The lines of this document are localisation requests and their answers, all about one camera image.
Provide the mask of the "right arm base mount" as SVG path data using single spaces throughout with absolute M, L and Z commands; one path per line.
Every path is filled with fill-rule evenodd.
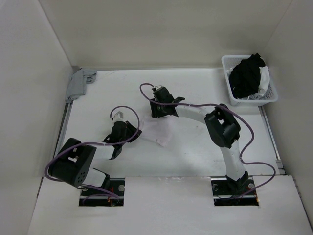
M 252 177 L 238 191 L 230 189 L 226 178 L 212 178 L 211 186 L 215 206 L 259 206 L 255 190 L 244 195 L 255 186 Z

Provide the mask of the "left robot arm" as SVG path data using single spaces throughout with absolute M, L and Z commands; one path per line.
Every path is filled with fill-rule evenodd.
M 129 121 L 114 121 L 111 133 L 101 142 L 81 142 L 75 138 L 66 141 L 60 152 L 45 168 L 45 177 L 65 182 L 75 188 L 90 185 L 99 195 L 105 195 L 110 183 L 108 175 L 92 168 L 97 159 L 114 160 L 122 152 L 124 144 L 138 139 L 142 131 Z

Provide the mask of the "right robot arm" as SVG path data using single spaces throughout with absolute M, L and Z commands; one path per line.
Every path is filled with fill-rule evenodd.
M 209 113 L 199 107 L 176 105 L 184 98 L 173 98 L 164 86 L 157 86 L 152 90 L 154 94 L 154 99 L 150 101 L 152 117 L 176 116 L 205 124 L 211 140 L 221 149 L 226 166 L 228 190 L 234 195 L 242 191 L 248 180 L 248 172 L 240 160 L 239 132 L 241 128 L 234 116 L 219 107 Z

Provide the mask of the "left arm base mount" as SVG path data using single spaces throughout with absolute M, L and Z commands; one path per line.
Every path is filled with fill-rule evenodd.
M 82 188 L 79 197 L 80 207 L 122 207 L 124 206 L 125 178 L 110 178 L 103 188 Z

